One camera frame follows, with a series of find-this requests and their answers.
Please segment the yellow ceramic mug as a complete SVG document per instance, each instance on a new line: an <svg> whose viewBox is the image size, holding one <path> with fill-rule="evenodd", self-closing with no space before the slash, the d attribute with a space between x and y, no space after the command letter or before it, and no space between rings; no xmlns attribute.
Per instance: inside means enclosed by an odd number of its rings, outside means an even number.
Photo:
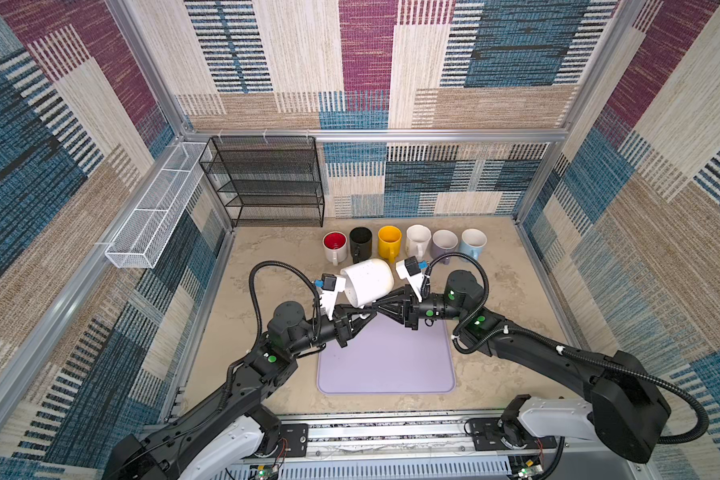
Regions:
<svg viewBox="0 0 720 480"><path fill-rule="evenodd" d="M378 231L378 254L379 256L394 264L400 254L402 232L399 228L387 225Z"/></svg>

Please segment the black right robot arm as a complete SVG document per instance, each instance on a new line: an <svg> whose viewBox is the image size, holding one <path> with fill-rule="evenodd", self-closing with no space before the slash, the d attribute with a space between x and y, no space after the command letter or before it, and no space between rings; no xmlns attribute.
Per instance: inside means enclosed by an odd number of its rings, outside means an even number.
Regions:
<svg viewBox="0 0 720 480"><path fill-rule="evenodd" d="M434 267L403 261L408 283L372 302L373 309L414 329L421 320L453 320L452 344L463 355L482 353L533 370L576 393L584 406L517 395L497 422L510 448L531 438L599 440L613 453L646 463L656 445L693 442L709 428L704 406L686 390L649 374L633 355L608 356L555 341L486 307L485 270L455 270L442 293L431 289Z"/></svg>

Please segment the cream upside-down mug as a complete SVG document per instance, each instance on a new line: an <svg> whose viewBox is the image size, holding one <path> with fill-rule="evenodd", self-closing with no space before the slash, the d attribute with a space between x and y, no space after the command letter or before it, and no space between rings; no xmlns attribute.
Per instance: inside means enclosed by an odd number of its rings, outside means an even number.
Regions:
<svg viewBox="0 0 720 480"><path fill-rule="evenodd" d="M389 264L381 259L369 259L340 271L346 280L344 294L353 307L369 305L389 294L394 278Z"/></svg>

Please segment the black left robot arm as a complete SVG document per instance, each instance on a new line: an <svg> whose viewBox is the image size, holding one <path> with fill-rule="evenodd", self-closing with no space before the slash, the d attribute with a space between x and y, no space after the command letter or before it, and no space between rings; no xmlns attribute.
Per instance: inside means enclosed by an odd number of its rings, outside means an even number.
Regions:
<svg viewBox="0 0 720 480"><path fill-rule="evenodd" d="M224 465L284 451L282 422L264 406L298 360L335 341L346 346L377 315L393 289L387 262L370 259L310 284L313 315L286 301L259 323L252 350L227 369L222 385L189 412L142 440L129 435L112 450L107 479L206 479Z"/></svg>

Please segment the lavender ceramic mug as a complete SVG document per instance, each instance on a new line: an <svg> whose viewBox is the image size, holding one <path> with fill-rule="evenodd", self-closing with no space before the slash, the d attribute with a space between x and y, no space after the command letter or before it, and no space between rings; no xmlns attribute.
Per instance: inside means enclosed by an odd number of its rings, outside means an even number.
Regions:
<svg viewBox="0 0 720 480"><path fill-rule="evenodd" d="M443 254L455 252L459 246L459 237L450 230L437 230L432 234L431 256L436 259Z"/></svg>

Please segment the white faceted ceramic mug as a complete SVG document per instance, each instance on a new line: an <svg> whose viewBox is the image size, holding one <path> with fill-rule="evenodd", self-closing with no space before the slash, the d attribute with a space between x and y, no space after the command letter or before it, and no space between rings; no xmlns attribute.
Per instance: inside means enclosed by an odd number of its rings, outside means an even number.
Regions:
<svg viewBox="0 0 720 480"><path fill-rule="evenodd" d="M431 230L421 224L411 225L406 230L406 253L422 261L426 256L432 238Z"/></svg>

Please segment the black ceramic mug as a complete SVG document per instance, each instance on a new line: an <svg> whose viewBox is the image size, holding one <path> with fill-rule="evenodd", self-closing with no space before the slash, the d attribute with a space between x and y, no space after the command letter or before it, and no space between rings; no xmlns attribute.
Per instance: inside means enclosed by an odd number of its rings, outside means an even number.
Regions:
<svg viewBox="0 0 720 480"><path fill-rule="evenodd" d="M366 261L372 255L373 233L367 227L355 227L350 231L350 254L354 264Z"/></svg>

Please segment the light blue ceramic mug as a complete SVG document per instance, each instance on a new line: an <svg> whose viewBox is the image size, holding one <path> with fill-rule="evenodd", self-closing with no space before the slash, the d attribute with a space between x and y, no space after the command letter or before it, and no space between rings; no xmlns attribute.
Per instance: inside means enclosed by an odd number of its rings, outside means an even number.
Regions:
<svg viewBox="0 0 720 480"><path fill-rule="evenodd" d="M469 228L462 232L458 251L478 260L487 244L487 236L479 229Z"/></svg>

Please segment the white upside-down mug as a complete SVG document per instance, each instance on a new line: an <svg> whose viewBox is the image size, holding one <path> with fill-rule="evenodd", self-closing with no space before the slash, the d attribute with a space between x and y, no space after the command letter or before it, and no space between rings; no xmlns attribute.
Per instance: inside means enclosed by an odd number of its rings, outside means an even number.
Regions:
<svg viewBox="0 0 720 480"><path fill-rule="evenodd" d="M322 239L322 245L326 260L333 266L338 266L347 259L348 239L342 232L327 233Z"/></svg>

